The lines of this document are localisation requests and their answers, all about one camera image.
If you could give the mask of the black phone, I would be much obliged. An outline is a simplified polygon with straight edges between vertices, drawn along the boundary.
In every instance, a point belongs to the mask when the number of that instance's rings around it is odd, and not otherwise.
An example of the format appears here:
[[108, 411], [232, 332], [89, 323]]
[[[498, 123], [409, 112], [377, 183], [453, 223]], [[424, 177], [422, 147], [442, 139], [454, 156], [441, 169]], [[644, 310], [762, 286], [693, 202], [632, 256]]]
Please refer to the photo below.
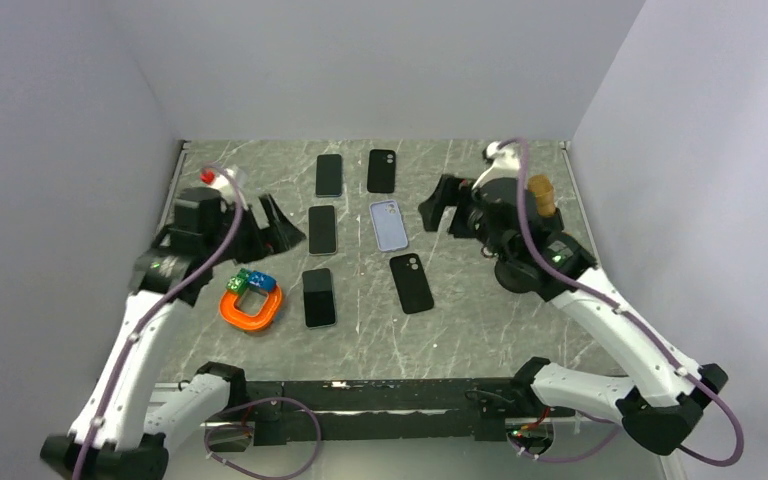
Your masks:
[[332, 273], [328, 268], [302, 274], [304, 321], [307, 328], [323, 328], [337, 323]]
[[310, 255], [333, 255], [337, 252], [337, 220], [332, 205], [308, 209], [308, 252]]

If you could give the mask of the lavender phone case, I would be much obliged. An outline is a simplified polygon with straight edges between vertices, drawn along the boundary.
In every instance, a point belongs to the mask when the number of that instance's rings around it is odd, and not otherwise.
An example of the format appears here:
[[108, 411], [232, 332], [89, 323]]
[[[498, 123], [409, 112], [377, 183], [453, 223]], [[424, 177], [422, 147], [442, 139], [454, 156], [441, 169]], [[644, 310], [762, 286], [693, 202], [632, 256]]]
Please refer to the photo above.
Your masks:
[[369, 211], [376, 243], [381, 252], [395, 252], [408, 247], [403, 217], [395, 200], [374, 202]]

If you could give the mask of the blue phone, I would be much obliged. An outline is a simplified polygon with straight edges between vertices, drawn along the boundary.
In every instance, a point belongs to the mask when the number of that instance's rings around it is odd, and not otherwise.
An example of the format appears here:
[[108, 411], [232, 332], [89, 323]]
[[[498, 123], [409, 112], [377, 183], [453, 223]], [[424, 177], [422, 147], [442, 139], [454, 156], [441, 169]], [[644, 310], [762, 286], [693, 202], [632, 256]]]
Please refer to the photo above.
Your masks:
[[321, 154], [316, 159], [315, 195], [339, 197], [343, 192], [343, 158], [340, 154]]

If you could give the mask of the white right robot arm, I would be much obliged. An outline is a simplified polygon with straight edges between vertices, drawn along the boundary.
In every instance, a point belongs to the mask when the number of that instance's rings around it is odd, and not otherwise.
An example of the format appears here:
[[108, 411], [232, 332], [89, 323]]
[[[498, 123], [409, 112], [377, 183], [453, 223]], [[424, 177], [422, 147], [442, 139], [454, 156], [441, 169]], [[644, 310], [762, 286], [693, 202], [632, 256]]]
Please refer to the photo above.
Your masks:
[[447, 208], [455, 211], [450, 233], [479, 241], [504, 289], [536, 294], [564, 312], [623, 370], [620, 377], [600, 376], [534, 357], [511, 379], [513, 406], [528, 416], [550, 407], [591, 414], [657, 455], [682, 449], [707, 406], [719, 401], [727, 374], [682, 354], [627, 304], [590, 251], [565, 231], [548, 178], [520, 184], [444, 175], [419, 205], [424, 228], [436, 230]]

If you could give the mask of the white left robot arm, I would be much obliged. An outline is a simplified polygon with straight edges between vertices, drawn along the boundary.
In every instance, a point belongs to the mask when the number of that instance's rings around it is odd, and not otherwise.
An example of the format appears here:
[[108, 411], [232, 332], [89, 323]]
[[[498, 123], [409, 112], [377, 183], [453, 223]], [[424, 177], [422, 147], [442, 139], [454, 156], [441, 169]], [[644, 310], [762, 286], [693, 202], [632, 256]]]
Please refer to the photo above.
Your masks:
[[303, 240], [269, 194], [259, 196], [267, 224], [230, 187], [191, 187], [172, 204], [170, 221], [136, 260], [125, 314], [110, 356], [65, 434], [49, 435], [40, 458], [63, 479], [161, 479], [171, 455], [209, 417], [239, 417], [247, 406], [245, 372], [208, 362], [156, 410], [160, 371], [181, 326], [192, 317], [213, 267], [284, 253]]

